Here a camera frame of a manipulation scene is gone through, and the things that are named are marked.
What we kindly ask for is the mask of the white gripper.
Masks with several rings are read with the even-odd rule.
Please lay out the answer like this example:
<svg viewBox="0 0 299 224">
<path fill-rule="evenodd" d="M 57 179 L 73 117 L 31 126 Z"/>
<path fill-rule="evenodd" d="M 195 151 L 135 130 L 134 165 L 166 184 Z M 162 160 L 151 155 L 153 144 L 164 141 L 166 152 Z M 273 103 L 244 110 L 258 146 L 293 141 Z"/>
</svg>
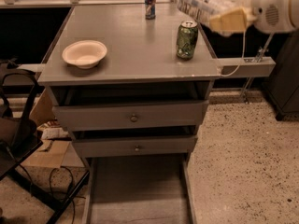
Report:
<svg viewBox="0 0 299 224">
<path fill-rule="evenodd" d="M 237 7 L 213 15 L 209 28 L 214 32 L 242 33 L 253 23 L 265 34 L 294 30 L 294 0 L 252 0 L 251 8 Z"/>
</svg>

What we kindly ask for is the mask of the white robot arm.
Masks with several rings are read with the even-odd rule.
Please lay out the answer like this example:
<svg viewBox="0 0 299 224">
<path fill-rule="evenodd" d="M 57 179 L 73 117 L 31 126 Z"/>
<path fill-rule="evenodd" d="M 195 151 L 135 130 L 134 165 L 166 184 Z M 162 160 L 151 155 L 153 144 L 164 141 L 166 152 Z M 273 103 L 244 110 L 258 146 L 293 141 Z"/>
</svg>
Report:
<svg viewBox="0 0 299 224">
<path fill-rule="evenodd" d="M 209 28 L 217 33 L 243 33 L 251 25 L 265 34 L 299 29 L 299 0 L 232 0 L 235 7 L 213 15 Z"/>
</svg>

